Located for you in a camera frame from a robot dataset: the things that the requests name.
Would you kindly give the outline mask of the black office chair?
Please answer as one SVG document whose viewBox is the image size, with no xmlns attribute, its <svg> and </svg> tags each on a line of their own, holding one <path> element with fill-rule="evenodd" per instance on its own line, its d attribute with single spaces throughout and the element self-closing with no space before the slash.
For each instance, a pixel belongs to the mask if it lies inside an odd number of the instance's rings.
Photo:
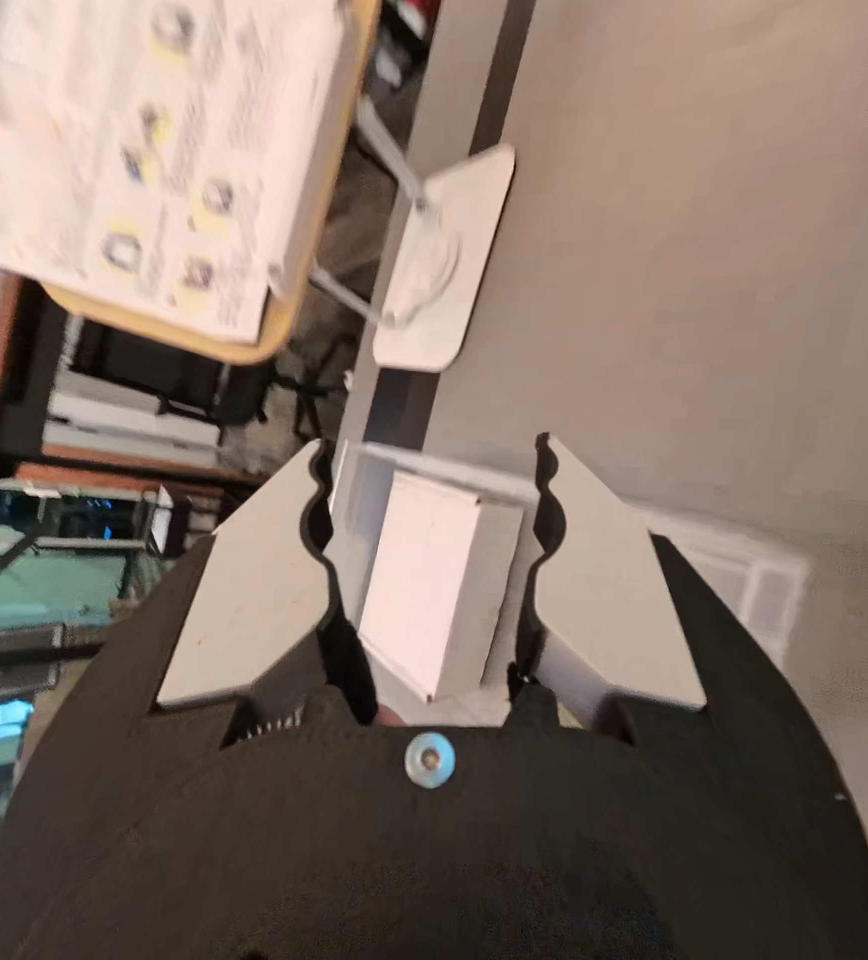
<svg viewBox="0 0 868 960">
<path fill-rule="evenodd" d="M 152 396 L 158 416 L 177 415 L 219 429 L 265 424 L 268 394 L 282 390 L 295 399 L 293 435 L 307 443 L 324 437 L 318 401 L 345 391 L 323 381 L 324 371 L 338 351 L 356 345 L 352 334 L 339 334 L 316 364 L 293 377 L 278 369 L 273 356 L 232 366 L 84 319 L 70 371 Z"/>
</svg>

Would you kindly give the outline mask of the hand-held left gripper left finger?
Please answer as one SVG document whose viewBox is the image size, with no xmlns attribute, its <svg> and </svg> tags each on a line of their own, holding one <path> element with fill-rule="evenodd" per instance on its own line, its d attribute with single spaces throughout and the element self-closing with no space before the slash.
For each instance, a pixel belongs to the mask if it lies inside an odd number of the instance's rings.
<svg viewBox="0 0 868 960">
<path fill-rule="evenodd" d="M 242 699 L 256 712 L 298 712 L 324 682 L 316 631 L 336 593 L 322 555 L 331 453 L 308 442 L 212 534 L 158 707 Z"/>
</svg>

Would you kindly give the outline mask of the white stand base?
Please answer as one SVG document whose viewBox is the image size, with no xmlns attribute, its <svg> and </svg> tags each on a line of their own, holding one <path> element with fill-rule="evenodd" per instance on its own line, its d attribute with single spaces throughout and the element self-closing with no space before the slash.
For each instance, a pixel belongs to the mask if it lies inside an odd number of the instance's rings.
<svg viewBox="0 0 868 960">
<path fill-rule="evenodd" d="M 515 169 L 502 143 L 424 183 L 414 207 L 372 340 L 383 369 L 439 374 L 459 356 L 488 265 Z"/>
</svg>

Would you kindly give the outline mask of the white cardboard box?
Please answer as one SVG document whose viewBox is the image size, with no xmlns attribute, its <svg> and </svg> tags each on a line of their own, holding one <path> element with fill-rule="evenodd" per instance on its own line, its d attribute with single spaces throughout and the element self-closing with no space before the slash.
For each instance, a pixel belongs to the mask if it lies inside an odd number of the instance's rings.
<svg viewBox="0 0 868 960">
<path fill-rule="evenodd" d="M 326 555 L 378 700 L 409 724 L 499 725 L 534 482 L 351 440 L 334 480 Z"/>
</svg>

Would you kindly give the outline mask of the white stand rod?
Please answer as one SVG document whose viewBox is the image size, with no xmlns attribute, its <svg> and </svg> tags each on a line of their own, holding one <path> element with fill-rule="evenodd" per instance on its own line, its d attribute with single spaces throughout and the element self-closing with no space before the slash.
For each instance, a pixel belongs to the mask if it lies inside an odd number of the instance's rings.
<svg viewBox="0 0 868 960">
<path fill-rule="evenodd" d="M 387 330 L 397 329 L 396 317 L 375 309 L 369 301 L 335 278 L 328 270 L 315 263 L 308 272 L 308 282 L 320 294 L 344 306 L 362 318 L 367 324 Z"/>
<path fill-rule="evenodd" d="M 424 182 L 411 168 L 403 150 L 388 130 L 374 102 L 362 93 L 356 103 L 354 124 L 358 136 L 368 145 L 371 154 L 396 181 L 412 207 L 427 210 L 429 198 Z"/>
</svg>

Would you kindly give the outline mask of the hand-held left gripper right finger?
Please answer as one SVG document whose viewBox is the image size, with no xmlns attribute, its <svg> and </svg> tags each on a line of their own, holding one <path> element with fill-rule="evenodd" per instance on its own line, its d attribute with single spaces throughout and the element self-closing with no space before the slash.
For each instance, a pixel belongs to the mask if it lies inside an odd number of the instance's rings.
<svg viewBox="0 0 868 960">
<path fill-rule="evenodd" d="M 707 697 L 646 523 L 557 437 L 536 438 L 532 678 L 572 714 Z"/>
</svg>

